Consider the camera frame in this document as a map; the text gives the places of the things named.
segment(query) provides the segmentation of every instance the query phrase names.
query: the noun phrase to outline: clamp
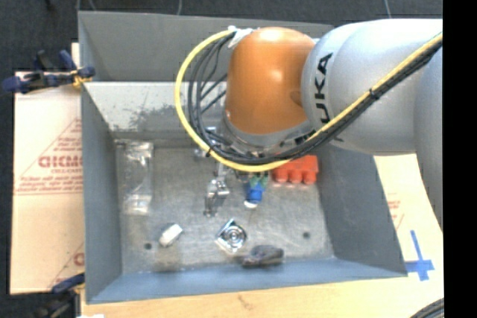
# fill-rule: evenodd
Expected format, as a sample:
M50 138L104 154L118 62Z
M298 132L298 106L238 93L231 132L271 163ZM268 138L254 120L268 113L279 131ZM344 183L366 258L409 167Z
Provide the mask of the clamp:
M84 273L80 273L53 286L51 293L57 296L57 298L37 308L33 313L33 317L64 317L64 313L67 311L70 312L71 317L77 317L80 313L80 294L77 289L84 284L84 282Z
M1 87L6 92L22 94L69 84L79 88L83 82L91 81L95 75L95 69L92 66L78 68L68 51L62 50L59 56L61 66L56 66L48 59L44 51L39 51L33 62L32 72L22 77L5 78L1 82ZM51 67L54 70L47 71L47 68Z

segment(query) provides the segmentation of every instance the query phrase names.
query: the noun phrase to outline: gray robot arm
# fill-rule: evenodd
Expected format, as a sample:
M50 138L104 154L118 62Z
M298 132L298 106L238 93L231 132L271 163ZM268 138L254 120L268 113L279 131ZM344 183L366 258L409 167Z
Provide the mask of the gray robot arm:
M441 19L389 19L345 25L325 35L302 76L303 108L313 127L333 119L442 28ZM416 153L443 228L442 48L332 143L373 155Z

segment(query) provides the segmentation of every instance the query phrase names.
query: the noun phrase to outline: orange object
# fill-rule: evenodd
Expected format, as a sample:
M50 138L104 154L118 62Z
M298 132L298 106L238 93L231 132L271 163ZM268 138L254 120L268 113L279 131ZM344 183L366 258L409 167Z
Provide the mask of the orange object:
M294 184L313 184L318 172L318 158L315 155L305 155L275 168L272 170L272 177L278 183L288 181Z
M227 74L226 116L248 134L271 134L306 121L301 74L315 42L301 32L260 28L234 49Z

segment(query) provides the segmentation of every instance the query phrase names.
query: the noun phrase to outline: blue clamp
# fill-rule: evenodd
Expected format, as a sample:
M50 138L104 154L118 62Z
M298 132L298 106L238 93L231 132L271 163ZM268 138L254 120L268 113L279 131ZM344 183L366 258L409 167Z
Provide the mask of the blue clamp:
M252 208L262 201L263 193L267 188L268 173L253 175L246 187L245 205Z
M6 92L29 93L34 90L58 87L72 84L79 86L82 82L91 80L95 75L92 66L78 69L71 55L66 50L59 53L61 66L55 66L48 59L44 51L39 51L33 62L34 71L26 74L23 78L12 76L1 82L1 87Z

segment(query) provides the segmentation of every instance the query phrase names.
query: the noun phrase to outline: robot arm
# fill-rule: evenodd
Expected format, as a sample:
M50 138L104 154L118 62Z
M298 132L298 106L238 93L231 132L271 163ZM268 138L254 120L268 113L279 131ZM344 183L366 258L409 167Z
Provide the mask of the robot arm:
M232 53L218 144L197 112L201 86L196 105L188 105L189 123L180 83L202 49L222 46L233 36L233 31L211 36L177 76L177 112L203 150L247 172L276 168L328 141L373 155L416 153L443 226L442 20L355 23L316 43L284 28L250 33ZM189 88L202 83L204 72L204 67L193 71Z

